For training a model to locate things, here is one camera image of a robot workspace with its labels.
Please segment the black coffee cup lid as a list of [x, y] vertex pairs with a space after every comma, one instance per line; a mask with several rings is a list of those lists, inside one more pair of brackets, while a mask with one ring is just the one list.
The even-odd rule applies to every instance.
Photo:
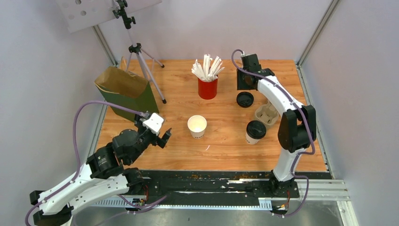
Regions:
[[266, 132], [267, 132], [266, 126], [258, 120], [250, 121], [247, 124], [246, 133], [253, 139], [264, 138]]

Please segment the green paper bag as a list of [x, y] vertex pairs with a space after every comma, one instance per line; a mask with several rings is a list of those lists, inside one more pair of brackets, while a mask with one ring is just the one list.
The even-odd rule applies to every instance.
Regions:
[[116, 67], [108, 67], [94, 81], [107, 102], [138, 112], [159, 113], [150, 83]]

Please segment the white paper coffee cup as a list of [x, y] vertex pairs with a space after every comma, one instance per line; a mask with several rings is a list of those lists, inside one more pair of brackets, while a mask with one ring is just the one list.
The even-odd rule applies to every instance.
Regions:
[[255, 145], [257, 144], [261, 139], [263, 139], [266, 135], [265, 131], [261, 132], [251, 132], [247, 131], [246, 132], [246, 142], [250, 145]]

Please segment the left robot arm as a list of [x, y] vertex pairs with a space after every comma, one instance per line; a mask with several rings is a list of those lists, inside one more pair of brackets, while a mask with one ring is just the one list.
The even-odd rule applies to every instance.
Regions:
[[138, 168], [125, 169], [149, 147], [164, 148], [171, 129], [160, 137], [164, 123], [157, 113], [136, 115], [134, 129], [125, 129], [106, 146], [87, 158], [75, 174], [47, 190], [33, 191], [30, 200], [38, 211], [33, 215], [36, 226], [61, 226], [87, 206], [105, 198], [132, 193], [140, 194], [144, 179]]

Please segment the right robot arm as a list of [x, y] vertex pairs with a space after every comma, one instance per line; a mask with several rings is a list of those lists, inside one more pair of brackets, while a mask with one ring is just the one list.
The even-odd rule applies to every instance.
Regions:
[[268, 184], [268, 191], [279, 197], [293, 187], [297, 163], [307, 154], [306, 149], [311, 147], [309, 154], [315, 153], [316, 110], [296, 100], [269, 68], [262, 69], [257, 54], [240, 53], [242, 66], [237, 67], [237, 89], [259, 91], [281, 116], [278, 140], [282, 149]]

